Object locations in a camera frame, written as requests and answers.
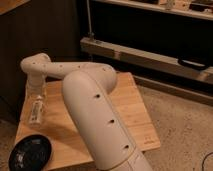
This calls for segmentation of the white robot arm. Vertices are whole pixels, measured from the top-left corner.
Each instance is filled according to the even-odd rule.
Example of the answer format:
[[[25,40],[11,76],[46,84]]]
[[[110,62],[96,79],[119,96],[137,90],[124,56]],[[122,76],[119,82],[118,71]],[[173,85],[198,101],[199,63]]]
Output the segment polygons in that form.
[[[48,77],[62,81],[65,107],[99,171],[153,171],[109,94],[115,69],[104,63],[53,62],[45,53],[22,59],[27,93],[42,95]]]

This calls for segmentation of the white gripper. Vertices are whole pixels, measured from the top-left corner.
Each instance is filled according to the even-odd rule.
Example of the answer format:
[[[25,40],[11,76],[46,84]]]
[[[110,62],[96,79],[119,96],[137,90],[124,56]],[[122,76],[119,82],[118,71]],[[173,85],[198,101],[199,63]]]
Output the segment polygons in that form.
[[[26,85],[26,88],[27,88],[27,93],[28,94],[39,94],[39,95],[42,95],[44,92],[45,92],[45,85],[42,84],[42,85],[31,85],[30,83],[28,83]],[[46,94],[43,94],[42,95],[42,101],[44,103],[44,105],[46,105]],[[27,95],[27,102],[30,104],[32,103],[32,95]]]

